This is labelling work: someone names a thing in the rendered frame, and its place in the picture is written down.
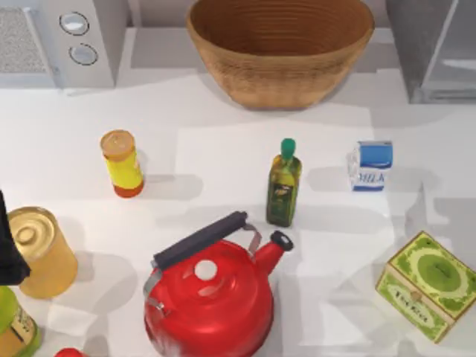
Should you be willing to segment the green oil bottle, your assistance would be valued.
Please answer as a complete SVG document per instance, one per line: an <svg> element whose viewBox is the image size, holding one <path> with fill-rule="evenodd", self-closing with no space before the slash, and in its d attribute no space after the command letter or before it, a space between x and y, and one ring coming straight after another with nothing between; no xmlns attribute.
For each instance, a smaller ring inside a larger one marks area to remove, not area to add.
<svg viewBox="0 0 476 357"><path fill-rule="evenodd" d="M302 172L302 163L295 156L295 150L295 140L284 138L268 175L266 220L284 228L292 225Z"/></svg>

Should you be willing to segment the yellow and orange canister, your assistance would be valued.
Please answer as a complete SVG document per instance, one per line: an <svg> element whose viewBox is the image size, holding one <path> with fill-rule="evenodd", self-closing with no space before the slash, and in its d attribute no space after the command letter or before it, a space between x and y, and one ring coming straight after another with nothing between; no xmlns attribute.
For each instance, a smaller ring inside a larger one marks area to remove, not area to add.
<svg viewBox="0 0 476 357"><path fill-rule="evenodd" d="M144 188L144 176L133 135L123 129L112 130L101 138L100 148L116 194L122 198L137 196Z"/></svg>

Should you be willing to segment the red kettle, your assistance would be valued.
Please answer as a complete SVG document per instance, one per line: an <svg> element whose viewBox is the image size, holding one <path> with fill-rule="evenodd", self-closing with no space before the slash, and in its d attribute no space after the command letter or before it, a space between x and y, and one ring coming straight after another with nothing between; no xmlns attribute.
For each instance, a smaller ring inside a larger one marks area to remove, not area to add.
<svg viewBox="0 0 476 357"><path fill-rule="evenodd" d="M245 211L158 252L144 284L144 326L161 357L252 357L274 321L269 275L294 244L262 245Z"/></svg>

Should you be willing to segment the woven brown basket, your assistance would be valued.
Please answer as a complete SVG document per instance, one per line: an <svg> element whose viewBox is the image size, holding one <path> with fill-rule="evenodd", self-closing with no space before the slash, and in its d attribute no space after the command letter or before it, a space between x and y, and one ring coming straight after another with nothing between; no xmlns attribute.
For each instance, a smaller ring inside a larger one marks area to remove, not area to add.
<svg viewBox="0 0 476 357"><path fill-rule="evenodd" d="M363 0L196 0L186 27L234 102L305 109L351 72L375 22Z"/></svg>

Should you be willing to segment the blue and white milk carton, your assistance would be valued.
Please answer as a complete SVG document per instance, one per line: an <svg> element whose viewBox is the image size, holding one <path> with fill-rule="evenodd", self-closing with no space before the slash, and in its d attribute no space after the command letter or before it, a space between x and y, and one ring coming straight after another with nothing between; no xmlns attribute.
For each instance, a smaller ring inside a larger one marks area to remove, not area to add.
<svg viewBox="0 0 476 357"><path fill-rule="evenodd" d="M379 192L393 166L391 141L358 141L347 155L347 172L354 192Z"/></svg>

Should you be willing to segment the gold tin can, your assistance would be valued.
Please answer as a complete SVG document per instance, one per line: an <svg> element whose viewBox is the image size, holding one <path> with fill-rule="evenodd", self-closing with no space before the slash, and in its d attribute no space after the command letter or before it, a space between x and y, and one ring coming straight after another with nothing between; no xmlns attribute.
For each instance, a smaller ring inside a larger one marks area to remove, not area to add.
<svg viewBox="0 0 476 357"><path fill-rule="evenodd" d="M30 267L20 290L41 300L61 295L74 282L78 262L56 217L40 207L17 208L7 217L15 245Z"/></svg>

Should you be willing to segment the green tea box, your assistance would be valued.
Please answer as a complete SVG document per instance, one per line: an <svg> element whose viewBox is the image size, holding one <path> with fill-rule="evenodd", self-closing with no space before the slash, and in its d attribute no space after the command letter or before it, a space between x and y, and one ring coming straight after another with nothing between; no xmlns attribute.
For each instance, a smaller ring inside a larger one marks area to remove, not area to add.
<svg viewBox="0 0 476 357"><path fill-rule="evenodd" d="M376 291L438 344L476 302L476 271L420 231L387 261Z"/></svg>

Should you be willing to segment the pale microwave oven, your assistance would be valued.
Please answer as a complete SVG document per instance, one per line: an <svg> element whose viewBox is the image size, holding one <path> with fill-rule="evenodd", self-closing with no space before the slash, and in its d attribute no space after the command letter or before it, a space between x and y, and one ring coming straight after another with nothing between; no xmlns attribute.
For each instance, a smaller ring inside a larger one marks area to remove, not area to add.
<svg viewBox="0 0 476 357"><path fill-rule="evenodd" d="M0 0L0 89L116 85L128 0Z"/></svg>

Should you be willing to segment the grey cabinet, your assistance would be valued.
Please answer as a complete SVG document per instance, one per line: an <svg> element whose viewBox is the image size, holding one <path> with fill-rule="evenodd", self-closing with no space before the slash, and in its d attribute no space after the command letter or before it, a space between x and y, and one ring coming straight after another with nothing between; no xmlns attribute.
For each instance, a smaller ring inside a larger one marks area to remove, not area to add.
<svg viewBox="0 0 476 357"><path fill-rule="evenodd" d="M412 104L476 104L476 0L386 0Z"/></svg>

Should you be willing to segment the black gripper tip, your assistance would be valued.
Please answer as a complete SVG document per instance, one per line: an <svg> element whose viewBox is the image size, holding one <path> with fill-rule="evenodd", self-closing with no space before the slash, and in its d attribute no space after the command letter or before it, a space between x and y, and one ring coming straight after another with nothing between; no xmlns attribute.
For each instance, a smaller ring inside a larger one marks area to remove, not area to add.
<svg viewBox="0 0 476 357"><path fill-rule="evenodd" d="M0 286L19 286L31 269L13 240L3 192L0 190Z"/></svg>

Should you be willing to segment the small red object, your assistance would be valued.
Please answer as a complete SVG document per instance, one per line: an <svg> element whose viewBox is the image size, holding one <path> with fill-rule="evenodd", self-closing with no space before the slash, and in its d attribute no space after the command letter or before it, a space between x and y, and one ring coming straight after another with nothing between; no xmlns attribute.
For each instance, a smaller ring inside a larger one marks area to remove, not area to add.
<svg viewBox="0 0 476 357"><path fill-rule="evenodd" d="M55 353L54 357L89 357L83 351L73 347L66 347Z"/></svg>

